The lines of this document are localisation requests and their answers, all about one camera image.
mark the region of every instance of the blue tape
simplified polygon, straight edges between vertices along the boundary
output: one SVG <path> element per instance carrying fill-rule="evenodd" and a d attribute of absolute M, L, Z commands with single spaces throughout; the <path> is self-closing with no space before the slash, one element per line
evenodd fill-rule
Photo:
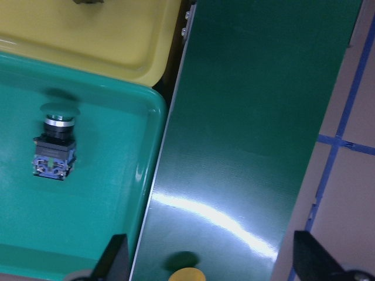
<path fill-rule="evenodd" d="M 318 136 L 318 142 L 326 143 L 328 145 L 331 145 L 332 147 L 329 152 L 326 166 L 324 168 L 323 175 L 318 186 L 318 190 L 316 192 L 316 203 L 312 206 L 309 219 L 307 220 L 306 225 L 305 225 L 305 230 L 307 231 L 310 231 L 313 226 L 313 223 L 314 223 L 316 214 L 318 212 L 318 208 L 320 206 L 320 203 L 321 203 L 321 200 L 322 200 L 322 197 L 323 197 L 323 194 L 324 194 L 327 182 L 328 182 L 328 178 L 332 171 L 332 167 L 335 163 L 339 148 L 346 147 L 353 151 L 375 155 L 375 148 L 364 146 L 364 145 L 359 145 L 356 143 L 346 142 L 342 140 L 344 131 L 346 129 L 347 121 L 349 120 L 349 116 L 352 111 L 354 101 L 356 99 L 356 95 L 358 93 L 359 85 L 363 77 L 364 69 L 366 68 L 366 64 L 370 56 L 370 51 L 374 42 L 374 38 L 375 38 L 375 15 L 371 22 L 371 26 L 367 34 L 366 42 L 364 43 L 364 46 L 363 46 L 363 50 L 362 50 L 362 54 L 361 54 L 358 66 L 357 66 L 356 74 L 354 75 L 354 79 L 352 82 L 352 86 L 350 88 L 349 96 L 346 100 L 345 107 L 344 107 L 344 110 L 340 119 L 339 127 L 336 132 L 336 137 L 332 138 L 332 137 L 324 136 L 324 135 Z M 288 281 L 294 281 L 295 276 L 296 276 L 296 273 L 294 269 L 291 268 Z"/>

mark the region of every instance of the teal plastic tray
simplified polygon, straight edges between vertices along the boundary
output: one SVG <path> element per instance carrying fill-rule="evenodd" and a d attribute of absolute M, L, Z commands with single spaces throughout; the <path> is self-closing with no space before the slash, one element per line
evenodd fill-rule
<path fill-rule="evenodd" d="M 32 174 L 47 102 L 81 112 L 65 181 Z M 0 272 L 62 280 L 120 233 L 133 257 L 165 115 L 150 88 L 0 53 Z"/>

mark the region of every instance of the yellow button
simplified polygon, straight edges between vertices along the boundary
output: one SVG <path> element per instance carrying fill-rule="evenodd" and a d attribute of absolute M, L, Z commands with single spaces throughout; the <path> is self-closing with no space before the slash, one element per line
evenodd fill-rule
<path fill-rule="evenodd" d="M 172 274 L 168 281 L 206 281 L 206 277 L 199 269 L 183 268 Z"/>

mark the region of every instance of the yellow tray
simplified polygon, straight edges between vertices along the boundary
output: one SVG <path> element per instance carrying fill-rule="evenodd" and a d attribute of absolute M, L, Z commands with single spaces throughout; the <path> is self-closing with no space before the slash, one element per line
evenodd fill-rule
<path fill-rule="evenodd" d="M 180 7 L 180 0 L 0 3 L 0 50 L 147 86 L 164 72 Z"/>

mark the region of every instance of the bolt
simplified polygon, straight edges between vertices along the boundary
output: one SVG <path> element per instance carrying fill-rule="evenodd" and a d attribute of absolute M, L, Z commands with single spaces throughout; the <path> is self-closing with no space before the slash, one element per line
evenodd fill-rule
<path fill-rule="evenodd" d="M 354 279 L 355 279 L 356 281 L 370 281 L 370 278 L 369 278 L 367 275 L 365 275 L 365 274 L 363 274 L 363 273 L 361 273 L 361 272 L 357 272 L 357 273 L 354 275 Z"/>

